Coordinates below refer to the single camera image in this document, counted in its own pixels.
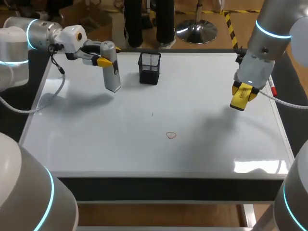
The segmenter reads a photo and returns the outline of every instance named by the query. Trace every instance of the pen holder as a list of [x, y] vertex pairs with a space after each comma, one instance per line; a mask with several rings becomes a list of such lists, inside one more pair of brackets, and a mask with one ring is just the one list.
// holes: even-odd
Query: pen holder
[[159, 78], [160, 53], [141, 53], [138, 61], [139, 82], [156, 85]]

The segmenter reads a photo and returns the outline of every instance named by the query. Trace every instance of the black pants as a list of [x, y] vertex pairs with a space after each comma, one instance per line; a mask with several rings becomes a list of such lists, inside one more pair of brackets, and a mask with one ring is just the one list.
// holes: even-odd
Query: black pants
[[[125, 31], [124, 36], [131, 47], [143, 43], [142, 0], [124, 0]], [[156, 39], [160, 43], [174, 40], [174, 0], [156, 0]]]

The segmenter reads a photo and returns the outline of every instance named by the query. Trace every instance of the sneaker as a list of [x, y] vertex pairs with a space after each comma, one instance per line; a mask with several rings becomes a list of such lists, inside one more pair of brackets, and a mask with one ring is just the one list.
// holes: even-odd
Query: sneaker
[[174, 30], [174, 40], [170, 43], [160, 43], [159, 48], [160, 49], [171, 49], [171, 47], [176, 43], [177, 41], [177, 34]]
[[141, 47], [141, 45], [140, 45], [139, 47], [131, 47], [131, 46], [129, 45], [129, 43], [127, 42], [127, 40], [126, 40], [126, 48], [139, 49], [139, 48], [142, 48], [142, 47]]

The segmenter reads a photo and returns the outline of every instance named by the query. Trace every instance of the red circle drawing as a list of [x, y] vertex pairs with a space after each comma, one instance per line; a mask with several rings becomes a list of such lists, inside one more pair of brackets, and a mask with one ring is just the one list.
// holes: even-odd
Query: red circle drawing
[[174, 139], [176, 138], [177, 134], [175, 132], [167, 132], [166, 133], [166, 136], [169, 138], [169, 139]]

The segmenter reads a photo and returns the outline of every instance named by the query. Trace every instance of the cable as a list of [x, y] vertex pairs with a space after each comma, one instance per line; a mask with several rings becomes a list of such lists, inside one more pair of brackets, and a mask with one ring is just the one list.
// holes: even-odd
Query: cable
[[[57, 61], [56, 61], [56, 60], [54, 59], [54, 57], [53, 57], [53, 55], [56, 54], [57, 51], [58, 51], [58, 49], [56, 48], [55, 45], [50, 45], [50, 46], [48, 47], [48, 53], [49, 53], [49, 55], [50, 55], [50, 57], [51, 57], [51, 62], [52, 62], [54, 65], [56, 65], [56, 67], [58, 68], [58, 70], [59, 70], [60, 73], [62, 74], [62, 83], [61, 83], [60, 87], [58, 88], [58, 90], [54, 93], [54, 95], [51, 96], [43, 106], [41, 106], [41, 107], [39, 107], [39, 108], [37, 108], [37, 109], [34, 109], [34, 110], [24, 111], [24, 110], [19, 110], [19, 109], [16, 109], [16, 108], [12, 107], [12, 106], [9, 105], [2, 97], [0, 97], [0, 102], [1, 102], [4, 106], [6, 106], [8, 109], [10, 109], [10, 110], [12, 110], [12, 111], [14, 111], [14, 112], [17, 112], [17, 113], [21, 113], [21, 114], [31, 114], [31, 113], [35, 113], [35, 112], [38, 112], [38, 111], [42, 110], [43, 108], [47, 107], [47, 106], [53, 101], [53, 99], [59, 94], [59, 92], [62, 90], [62, 88], [63, 88], [63, 86], [64, 86], [64, 83], [65, 83], [65, 71], [63, 70], [63, 68], [62, 68], [61, 66], [58, 65]], [[13, 78], [13, 76], [14, 76], [14, 75], [13, 75], [13, 70], [12, 70], [12, 68], [11, 68], [10, 66], [8, 66], [8, 67], [9, 67], [10, 70], [11, 70], [11, 74], [12, 74], [12, 78]]]
[[37, 108], [37, 109], [34, 109], [34, 110], [29, 110], [29, 111], [24, 111], [24, 110], [19, 110], [19, 109], [16, 109], [14, 107], [12, 107], [11, 105], [9, 105], [2, 97], [0, 97], [0, 102], [6, 106], [8, 109], [14, 111], [14, 112], [17, 112], [17, 113], [21, 113], [21, 114], [31, 114], [31, 113], [35, 113], [35, 112], [38, 112], [40, 110], [42, 110], [43, 108], [47, 107], [52, 101], [53, 99], [59, 94], [59, 92], [62, 90], [63, 86], [64, 86], [64, 83], [65, 83], [65, 75], [62, 75], [62, 83], [60, 85], [60, 87], [58, 88], [58, 90], [55, 92], [55, 94], [53, 96], [51, 96], [48, 101], [41, 107]]
[[282, 100], [279, 100], [273, 96], [270, 96], [268, 94], [266, 94], [265, 92], [263, 91], [260, 91], [260, 93], [268, 98], [270, 98], [271, 100], [274, 100], [275, 102], [277, 103], [280, 103], [282, 105], [285, 105], [285, 106], [288, 106], [288, 107], [292, 107], [292, 108], [297, 108], [297, 109], [308, 109], [308, 106], [300, 106], [300, 105], [295, 105], [295, 104], [292, 104], [292, 103], [287, 103], [285, 101], [282, 101]]

